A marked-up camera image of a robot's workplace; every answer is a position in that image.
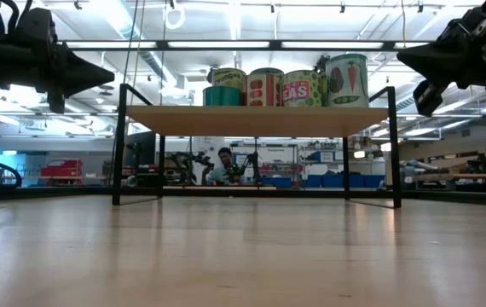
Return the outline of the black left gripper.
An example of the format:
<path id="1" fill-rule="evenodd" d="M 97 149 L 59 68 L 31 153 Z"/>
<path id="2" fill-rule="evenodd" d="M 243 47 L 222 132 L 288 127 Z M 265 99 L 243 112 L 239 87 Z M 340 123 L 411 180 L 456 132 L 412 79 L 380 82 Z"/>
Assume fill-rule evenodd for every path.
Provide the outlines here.
<path id="1" fill-rule="evenodd" d="M 113 72 L 78 57 L 65 43 L 33 50 L 0 43 L 0 88 L 11 84 L 34 87 L 48 92 L 47 102 L 53 113 L 65 112 L 65 96 L 111 83 Z"/>

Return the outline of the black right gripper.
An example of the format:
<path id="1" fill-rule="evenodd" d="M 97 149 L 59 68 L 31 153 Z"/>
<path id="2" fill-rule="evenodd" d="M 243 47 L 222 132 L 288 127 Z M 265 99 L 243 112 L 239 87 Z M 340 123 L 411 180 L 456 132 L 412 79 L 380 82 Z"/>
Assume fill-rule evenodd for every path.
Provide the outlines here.
<path id="1" fill-rule="evenodd" d="M 475 84 L 486 88 L 486 19 L 469 35 L 466 56 L 458 84 Z M 413 92 L 419 115 L 430 117 L 443 102 L 445 87 L 455 81 L 457 38 L 439 38 L 433 43 L 402 49 L 396 58 L 425 80 Z"/>

